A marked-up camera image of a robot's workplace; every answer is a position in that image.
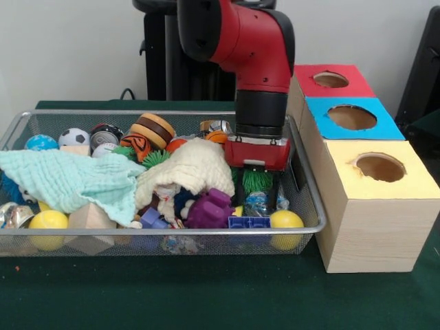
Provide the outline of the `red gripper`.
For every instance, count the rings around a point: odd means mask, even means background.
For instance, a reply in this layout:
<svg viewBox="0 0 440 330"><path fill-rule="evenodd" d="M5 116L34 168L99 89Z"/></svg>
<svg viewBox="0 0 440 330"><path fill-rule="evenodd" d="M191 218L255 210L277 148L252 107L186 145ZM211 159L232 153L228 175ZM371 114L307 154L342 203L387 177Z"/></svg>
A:
<svg viewBox="0 0 440 330"><path fill-rule="evenodd" d="M236 168L235 204L242 206L245 200L243 187L244 166L260 166L272 175L268 191L268 208L276 209L281 184L281 171L285 170L290 154L290 140L264 139L229 135L225 142L225 160Z"/></svg>

